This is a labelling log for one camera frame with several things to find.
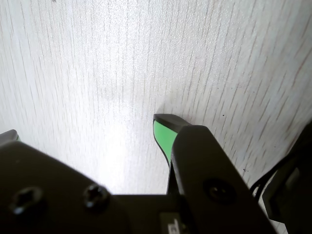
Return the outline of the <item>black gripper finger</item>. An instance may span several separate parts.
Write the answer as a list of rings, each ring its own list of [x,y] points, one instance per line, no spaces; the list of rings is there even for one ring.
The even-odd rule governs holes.
[[[3,234],[128,234],[128,218],[107,189],[30,147],[0,136]]]

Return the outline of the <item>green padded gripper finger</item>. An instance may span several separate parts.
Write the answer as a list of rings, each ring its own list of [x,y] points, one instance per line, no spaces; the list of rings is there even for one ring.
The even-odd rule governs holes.
[[[273,234],[272,224],[211,131],[155,114],[154,139],[169,165],[167,194],[181,201],[192,234]]]

